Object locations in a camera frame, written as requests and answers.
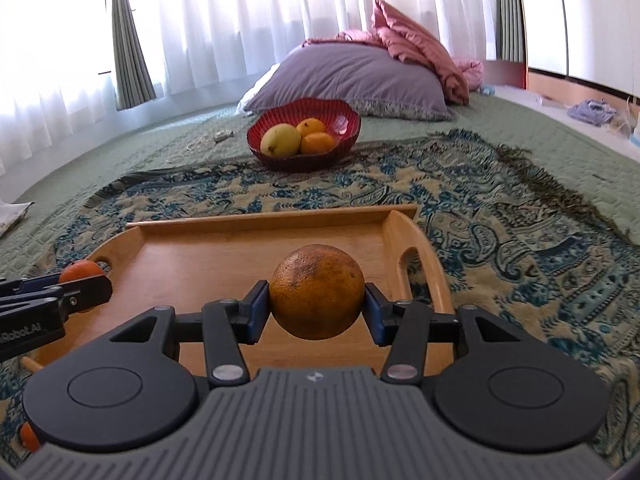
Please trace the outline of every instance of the fruit bowl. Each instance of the fruit bowl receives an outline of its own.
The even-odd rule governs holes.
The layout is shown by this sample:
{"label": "fruit bowl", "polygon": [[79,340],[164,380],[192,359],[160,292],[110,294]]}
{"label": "fruit bowl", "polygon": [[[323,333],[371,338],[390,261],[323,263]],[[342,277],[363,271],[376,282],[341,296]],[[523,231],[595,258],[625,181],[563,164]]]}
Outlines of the fruit bowl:
{"label": "fruit bowl", "polygon": [[[309,117],[320,119],[326,125],[327,133],[338,141],[330,152],[274,158],[260,151],[262,136],[269,128],[280,123],[296,126]],[[360,116],[346,102],[303,98],[263,113],[247,131],[246,140],[252,153],[270,170],[304,173],[328,168],[343,158],[355,144],[359,133]]]}

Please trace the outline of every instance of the purple pillow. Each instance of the purple pillow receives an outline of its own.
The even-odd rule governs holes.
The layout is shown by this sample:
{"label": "purple pillow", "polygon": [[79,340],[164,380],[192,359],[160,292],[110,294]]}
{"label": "purple pillow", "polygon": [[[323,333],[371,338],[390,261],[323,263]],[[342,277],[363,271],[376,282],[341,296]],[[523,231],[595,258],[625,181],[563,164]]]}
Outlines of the purple pillow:
{"label": "purple pillow", "polygon": [[244,111],[261,112],[302,97],[342,99],[361,115],[446,121],[438,77],[379,47],[320,43],[291,52]]}

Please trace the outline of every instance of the yellow-green fruit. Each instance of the yellow-green fruit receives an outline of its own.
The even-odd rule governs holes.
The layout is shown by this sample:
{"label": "yellow-green fruit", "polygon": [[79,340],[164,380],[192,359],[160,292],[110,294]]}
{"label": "yellow-green fruit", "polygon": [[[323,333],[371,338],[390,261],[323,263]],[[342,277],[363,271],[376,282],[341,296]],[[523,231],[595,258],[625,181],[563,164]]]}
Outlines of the yellow-green fruit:
{"label": "yellow-green fruit", "polygon": [[265,155],[281,158],[293,156],[300,149],[300,132],[291,124],[276,124],[269,128],[260,142]]}

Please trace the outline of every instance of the gripper logo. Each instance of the gripper logo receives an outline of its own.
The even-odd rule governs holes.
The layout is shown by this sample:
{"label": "gripper logo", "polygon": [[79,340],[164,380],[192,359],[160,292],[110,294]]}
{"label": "gripper logo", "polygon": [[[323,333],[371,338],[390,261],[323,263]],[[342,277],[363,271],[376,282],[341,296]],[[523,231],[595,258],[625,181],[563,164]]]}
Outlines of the gripper logo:
{"label": "gripper logo", "polygon": [[11,332],[0,332],[0,344],[27,337],[28,335],[40,332],[41,330],[42,326],[40,325],[40,323],[33,323],[30,327],[24,326],[20,330],[11,330]]}

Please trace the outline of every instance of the patterned blanket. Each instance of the patterned blanket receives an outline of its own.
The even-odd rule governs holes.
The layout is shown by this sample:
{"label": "patterned blanket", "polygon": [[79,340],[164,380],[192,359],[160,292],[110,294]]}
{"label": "patterned blanket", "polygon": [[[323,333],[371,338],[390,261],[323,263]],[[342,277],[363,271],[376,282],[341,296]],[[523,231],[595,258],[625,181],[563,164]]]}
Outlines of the patterned blanket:
{"label": "patterned blanket", "polygon": [[[356,146],[338,166],[276,174],[252,158],[130,174],[92,197],[34,273],[87,256],[131,221],[393,203],[416,220],[448,275],[455,304],[478,304],[592,367],[612,387],[593,447],[613,466],[640,445],[640,250],[520,150],[452,130]],[[425,294],[412,267],[412,285]],[[0,368],[0,451],[25,457],[25,374]]]}

